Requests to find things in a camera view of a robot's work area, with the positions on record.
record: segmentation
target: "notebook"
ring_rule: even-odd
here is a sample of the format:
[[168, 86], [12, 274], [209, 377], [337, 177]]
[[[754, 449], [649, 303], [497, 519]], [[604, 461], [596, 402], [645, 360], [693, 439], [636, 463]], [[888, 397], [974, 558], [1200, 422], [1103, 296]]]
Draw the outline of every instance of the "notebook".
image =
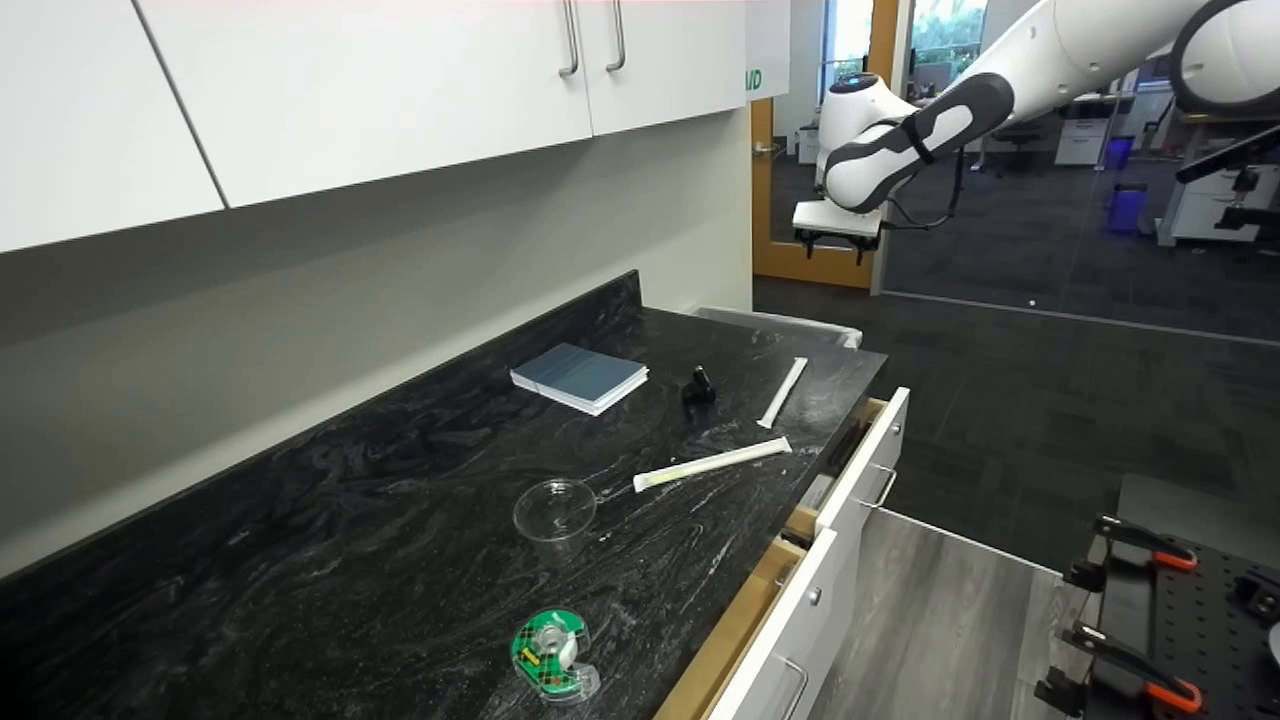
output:
[[557, 344], [512, 366], [512, 383], [575, 411], [600, 416], [649, 379], [645, 363]]

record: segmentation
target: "clear glass bowl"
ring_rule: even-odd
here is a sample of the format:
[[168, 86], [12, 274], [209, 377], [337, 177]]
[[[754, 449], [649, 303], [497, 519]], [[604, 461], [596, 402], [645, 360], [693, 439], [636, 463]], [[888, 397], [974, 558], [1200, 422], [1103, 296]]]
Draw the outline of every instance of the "clear glass bowl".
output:
[[587, 483], [553, 476], [517, 496], [512, 523], [535, 545], [562, 545], [591, 526], [596, 496]]

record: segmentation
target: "white stick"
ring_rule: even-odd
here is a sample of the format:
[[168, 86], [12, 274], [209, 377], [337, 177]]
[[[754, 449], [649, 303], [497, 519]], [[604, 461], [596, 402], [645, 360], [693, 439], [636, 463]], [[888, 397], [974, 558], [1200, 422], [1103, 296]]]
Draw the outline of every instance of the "white stick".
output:
[[792, 450], [792, 442], [782, 437], [763, 439], [763, 442], [749, 442], [749, 449], [730, 449], [730, 450], [715, 450], [715, 456], [698, 456], [698, 461], [688, 461], [688, 463], [641, 473], [641, 476], [630, 476], [630, 489], [649, 493], [649, 489], [660, 489], [660, 483], [676, 483], [683, 476], [704, 476], [704, 473], [729, 466], [729, 463], [753, 463], [758, 456], [778, 456], [778, 450]]
[[777, 422], [777, 416], [782, 411], [782, 402], [787, 402], [792, 388], [798, 383], [805, 366], [808, 366], [808, 356], [795, 356], [787, 379], [777, 388], [766, 411], [754, 420], [758, 429]]

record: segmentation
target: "white drawer front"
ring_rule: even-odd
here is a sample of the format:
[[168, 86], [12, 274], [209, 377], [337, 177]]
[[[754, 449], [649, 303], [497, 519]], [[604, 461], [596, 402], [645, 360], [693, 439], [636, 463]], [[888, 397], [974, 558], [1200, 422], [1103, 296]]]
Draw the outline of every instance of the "white drawer front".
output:
[[729, 675], [713, 720], [808, 715], [851, 629], [860, 531], [821, 531], [754, 640]]
[[834, 531], [860, 531], [860, 504], [885, 504], [891, 481], [894, 481], [894, 461], [907, 439], [907, 399], [913, 388], [894, 388], [891, 399], [881, 406], [876, 422], [868, 437], [857, 442], [851, 461], [834, 476], [815, 526], [834, 526]]

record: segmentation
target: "window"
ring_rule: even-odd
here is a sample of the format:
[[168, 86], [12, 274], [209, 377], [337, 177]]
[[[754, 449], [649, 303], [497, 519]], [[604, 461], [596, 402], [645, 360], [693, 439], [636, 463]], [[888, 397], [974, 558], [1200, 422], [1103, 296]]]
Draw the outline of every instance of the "window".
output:
[[931, 94], [982, 51], [986, 0], [914, 0], [913, 86]]
[[870, 51], [870, 0], [828, 0], [823, 86], [860, 74]]

